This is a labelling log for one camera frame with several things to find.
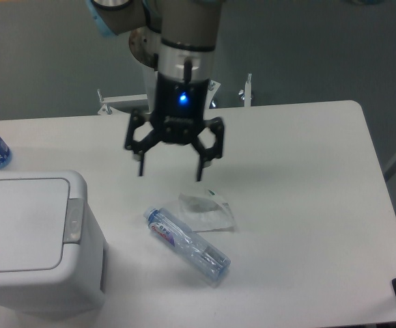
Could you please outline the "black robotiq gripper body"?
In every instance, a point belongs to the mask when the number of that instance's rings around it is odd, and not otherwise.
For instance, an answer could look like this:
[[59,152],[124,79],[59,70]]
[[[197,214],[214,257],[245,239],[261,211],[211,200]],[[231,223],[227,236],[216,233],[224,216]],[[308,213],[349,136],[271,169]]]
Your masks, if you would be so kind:
[[154,110],[150,117],[154,137],[168,144],[190,144],[204,129],[203,112],[209,81],[184,83],[158,75]]

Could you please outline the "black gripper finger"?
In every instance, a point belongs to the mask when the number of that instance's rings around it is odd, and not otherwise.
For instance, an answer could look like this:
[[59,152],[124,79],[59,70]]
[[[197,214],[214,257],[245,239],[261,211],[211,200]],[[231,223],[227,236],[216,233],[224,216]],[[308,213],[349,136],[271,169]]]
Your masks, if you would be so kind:
[[[149,122],[153,129],[142,139],[135,139],[135,131]],[[133,109],[130,114],[126,133],[124,149],[132,152],[133,157],[139,162],[138,176],[143,176],[145,154],[160,142],[160,131],[153,125],[152,114]]]
[[[208,129],[214,135],[213,146],[209,148],[206,148],[199,138],[199,134],[205,129]],[[196,181],[201,181],[205,166],[213,159],[221,159],[223,157],[224,121],[222,117],[202,120],[194,130],[191,145],[199,155]]]

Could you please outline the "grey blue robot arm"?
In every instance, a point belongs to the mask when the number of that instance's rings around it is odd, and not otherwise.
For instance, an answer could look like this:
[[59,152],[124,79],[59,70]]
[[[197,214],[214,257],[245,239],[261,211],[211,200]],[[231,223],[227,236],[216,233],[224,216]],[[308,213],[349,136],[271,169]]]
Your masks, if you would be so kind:
[[191,145],[197,179],[223,155],[225,126],[204,118],[222,1],[87,1],[100,33],[130,33],[137,59],[157,72],[150,113],[132,110],[124,147],[143,163],[160,142]]

